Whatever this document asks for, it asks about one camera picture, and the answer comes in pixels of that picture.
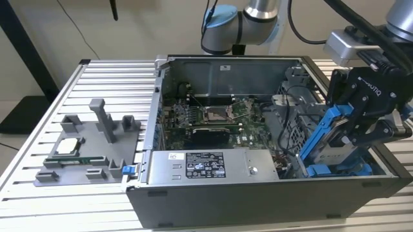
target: open computer tower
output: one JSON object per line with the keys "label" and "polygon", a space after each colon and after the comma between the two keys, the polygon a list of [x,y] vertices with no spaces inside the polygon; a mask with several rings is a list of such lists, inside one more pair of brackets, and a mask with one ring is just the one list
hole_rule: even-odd
{"label": "open computer tower", "polygon": [[300,153],[328,109],[309,57],[168,56],[157,66],[145,152],[123,178],[145,228],[347,218],[411,183],[384,144],[319,178],[280,151]]}

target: power supply label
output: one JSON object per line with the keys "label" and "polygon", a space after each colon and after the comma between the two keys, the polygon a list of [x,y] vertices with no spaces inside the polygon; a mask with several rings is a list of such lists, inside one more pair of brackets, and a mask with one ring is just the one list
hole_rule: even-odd
{"label": "power supply label", "polygon": [[188,178],[225,178],[226,163],[222,152],[188,153]]}

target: aluminum extrusion table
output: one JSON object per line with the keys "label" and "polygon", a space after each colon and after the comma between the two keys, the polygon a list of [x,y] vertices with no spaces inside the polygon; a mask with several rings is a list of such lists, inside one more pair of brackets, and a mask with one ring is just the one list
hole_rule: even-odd
{"label": "aluminum extrusion table", "polygon": [[[316,64],[328,77],[339,68],[331,60],[316,60]],[[0,177],[0,231],[150,231],[142,228],[121,184],[37,188],[33,181],[58,140],[63,116],[78,114],[82,121],[97,121],[89,108],[93,98],[105,98],[105,108],[114,120],[133,114],[145,128],[154,70],[154,61],[138,60],[93,60],[89,65],[78,66]],[[413,138],[387,146],[413,174]],[[348,219],[184,231],[413,231],[413,184],[393,197],[371,201]]]}

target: black cable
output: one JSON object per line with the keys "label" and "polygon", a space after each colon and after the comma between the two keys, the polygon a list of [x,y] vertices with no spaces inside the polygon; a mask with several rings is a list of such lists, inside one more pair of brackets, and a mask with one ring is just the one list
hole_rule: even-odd
{"label": "black cable", "polygon": [[209,8],[209,0],[208,0],[208,3],[206,3],[206,11],[205,11],[205,16],[202,18],[202,27],[201,27],[201,35],[205,34],[205,23],[206,23],[206,15],[208,15],[208,8]]}
{"label": "black cable", "polygon": [[285,93],[284,93],[284,95],[285,95],[285,101],[286,101],[286,110],[285,110],[285,120],[284,120],[284,124],[282,124],[282,130],[281,130],[280,135],[278,135],[278,138],[277,138],[277,143],[278,143],[278,147],[280,147],[281,150],[285,152],[285,154],[288,154],[288,155],[290,155],[290,156],[295,156],[295,154],[293,154],[293,152],[289,151],[288,148],[285,148],[285,147],[282,146],[282,136],[284,136],[284,132],[285,132],[285,129],[286,129],[288,121],[289,121],[289,118],[290,118],[290,101],[289,101],[288,95],[290,95],[290,94],[289,94],[289,91],[290,91],[290,89],[295,88],[295,87],[301,87],[301,88],[305,88],[305,89],[308,89],[309,91],[312,91],[309,87],[296,85],[296,86],[290,86],[290,87],[286,89]]}
{"label": "black cable", "polygon": [[352,8],[341,0],[324,0],[332,9],[344,17],[345,20],[368,36],[368,38],[380,46],[384,50],[387,57],[395,63],[397,67],[407,71],[407,75],[413,73],[413,63],[391,41],[391,39],[377,30],[377,28],[364,19]]}
{"label": "black cable", "polygon": [[216,7],[217,7],[217,3],[218,3],[218,0],[216,0],[214,2],[214,5],[208,13],[208,7],[209,7],[209,1],[208,1],[208,6],[206,6],[206,12],[205,12],[205,17],[204,17],[204,23],[202,23],[202,36],[201,36],[201,47],[202,47],[202,40],[205,39],[205,34],[206,34],[206,30],[208,30],[208,24],[212,22],[212,19],[213,19],[213,15],[214,15],[214,12],[216,12]]}
{"label": "black cable", "polygon": [[79,29],[79,27],[78,27],[75,21],[73,20],[70,14],[67,13],[67,11],[66,11],[66,9],[65,9],[65,7],[63,7],[61,1],[59,1],[59,0],[57,0],[57,1],[58,1],[59,5],[61,5],[61,8],[63,9],[65,14],[67,15],[67,17],[70,18],[73,24],[74,24],[75,27],[77,27],[77,29],[78,29],[78,31],[79,31],[79,33],[81,33],[81,36],[82,36],[82,38],[83,38],[83,41],[85,41],[86,45],[90,47],[91,51],[95,53],[98,59],[101,59],[101,57],[98,56],[98,53],[95,52],[95,50],[93,49],[91,45],[89,44],[89,42],[87,42],[87,40],[86,40],[86,38],[85,38],[85,35],[83,35],[83,33],[82,33],[82,31],[81,31],[81,29]]}
{"label": "black cable", "polygon": [[14,150],[16,150],[16,151],[19,151],[19,148],[15,148],[14,146],[10,146],[10,145],[7,145],[7,144],[4,144],[4,143],[0,143],[0,145],[2,145],[2,146],[6,146],[6,147],[8,147],[8,148],[11,148],[11,149],[14,149]]}
{"label": "black cable", "polygon": [[289,24],[292,27],[292,30],[296,34],[296,36],[299,37],[299,39],[301,41],[304,41],[307,44],[312,44],[312,45],[320,45],[320,44],[325,44],[328,41],[327,40],[320,40],[320,41],[313,41],[313,40],[308,40],[307,38],[304,38],[304,36],[299,33],[295,22],[293,22],[293,16],[292,16],[292,5],[293,5],[293,0],[289,0],[289,5],[288,5],[288,18],[289,18]]}

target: green circuit board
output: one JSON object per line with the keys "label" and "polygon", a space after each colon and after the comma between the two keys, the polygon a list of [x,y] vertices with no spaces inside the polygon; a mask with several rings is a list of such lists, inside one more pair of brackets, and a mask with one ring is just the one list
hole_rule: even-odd
{"label": "green circuit board", "polygon": [[226,130],[228,143],[214,147],[230,149],[276,150],[272,135],[265,124],[260,104],[250,98],[236,98],[230,105],[190,106],[185,101],[165,107],[166,149],[193,149],[192,132],[196,129]]}

